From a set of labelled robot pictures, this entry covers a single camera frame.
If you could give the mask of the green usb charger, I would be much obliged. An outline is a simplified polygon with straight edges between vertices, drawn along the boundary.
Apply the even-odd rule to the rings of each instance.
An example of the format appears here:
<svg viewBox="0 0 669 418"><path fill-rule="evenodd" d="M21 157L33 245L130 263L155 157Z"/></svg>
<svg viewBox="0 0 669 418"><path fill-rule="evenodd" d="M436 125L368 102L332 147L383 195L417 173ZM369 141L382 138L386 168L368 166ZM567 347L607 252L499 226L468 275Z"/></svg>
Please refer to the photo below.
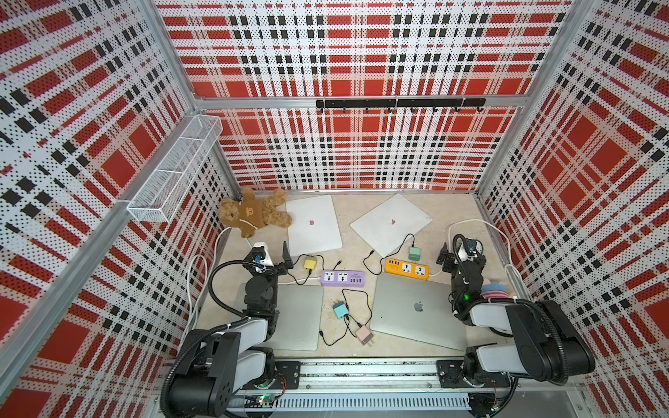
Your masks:
<svg viewBox="0 0 669 418"><path fill-rule="evenodd" d="M418 262L421 259L421 249L419 247L410 247L409 248L409 259L414 262Z"/></svg>

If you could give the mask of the teal usb charger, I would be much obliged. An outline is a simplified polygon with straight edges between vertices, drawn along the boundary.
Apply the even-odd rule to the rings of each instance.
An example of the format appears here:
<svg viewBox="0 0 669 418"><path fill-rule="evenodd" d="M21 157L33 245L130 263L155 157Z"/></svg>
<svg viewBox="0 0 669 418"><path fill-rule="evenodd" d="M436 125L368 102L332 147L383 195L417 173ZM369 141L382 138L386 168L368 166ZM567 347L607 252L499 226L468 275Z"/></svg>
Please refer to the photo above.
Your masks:
<svg viewBox="0 0 669 418"><path fill-rule="evenodd" d="M343 319L348 316L348 306L345 302L339 301L334 304L333 312L337 319Z"/></svg>

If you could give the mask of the pink usb charger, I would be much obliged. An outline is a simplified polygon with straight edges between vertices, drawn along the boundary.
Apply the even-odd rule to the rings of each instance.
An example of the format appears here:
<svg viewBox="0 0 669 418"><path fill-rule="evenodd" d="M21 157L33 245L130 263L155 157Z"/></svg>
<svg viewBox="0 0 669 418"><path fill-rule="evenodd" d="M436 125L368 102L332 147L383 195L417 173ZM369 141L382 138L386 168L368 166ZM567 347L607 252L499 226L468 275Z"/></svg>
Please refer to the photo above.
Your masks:
<svg viewBox="0 0 669 418"><path fill-rule="evenodd" d="M356 331L355 337L362 345L367 345L373 339L373 334L367 326L361 326Z"/></svg>

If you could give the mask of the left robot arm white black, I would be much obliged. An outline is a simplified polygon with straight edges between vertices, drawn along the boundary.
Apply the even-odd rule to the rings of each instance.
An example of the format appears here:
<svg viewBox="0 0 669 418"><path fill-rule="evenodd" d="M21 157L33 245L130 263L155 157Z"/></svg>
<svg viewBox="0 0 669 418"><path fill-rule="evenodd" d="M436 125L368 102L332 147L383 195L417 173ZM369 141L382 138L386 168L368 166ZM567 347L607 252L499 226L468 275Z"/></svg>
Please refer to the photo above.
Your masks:
<svg viewBox="0 0 669 418"><path fill-rule="evenodd" d="M287 243L282 258L273 265L266 247L256 245L244 259L223 262L209 273L210 298L238 320L188 332L160 391L165 417L232 417L228 404L246 385L268 389L278 381L282 393L287 391L289 379L276 366L273 350L261 346L278 323L279 278L294 267ZM214 276L229 266L243 266L251 274L243 310L232 308L214 292Z"/></svg>

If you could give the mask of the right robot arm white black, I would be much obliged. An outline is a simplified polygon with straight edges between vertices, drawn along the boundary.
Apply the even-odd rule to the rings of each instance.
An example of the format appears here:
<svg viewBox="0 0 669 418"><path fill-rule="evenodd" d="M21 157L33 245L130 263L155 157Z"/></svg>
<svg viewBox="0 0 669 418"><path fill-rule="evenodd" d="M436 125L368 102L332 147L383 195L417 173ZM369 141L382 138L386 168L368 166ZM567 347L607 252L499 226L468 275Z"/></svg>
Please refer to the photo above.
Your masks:
<svg viewBox="0 0 669 418"><path fill-rule="evenodd" d="M480 242L451 240L451 313L468 327L502 334L507 344L465 349L463 380L481 387L493 374L563 386L596 369L595 355L559 304L517 297L485 298Z"/></svg>

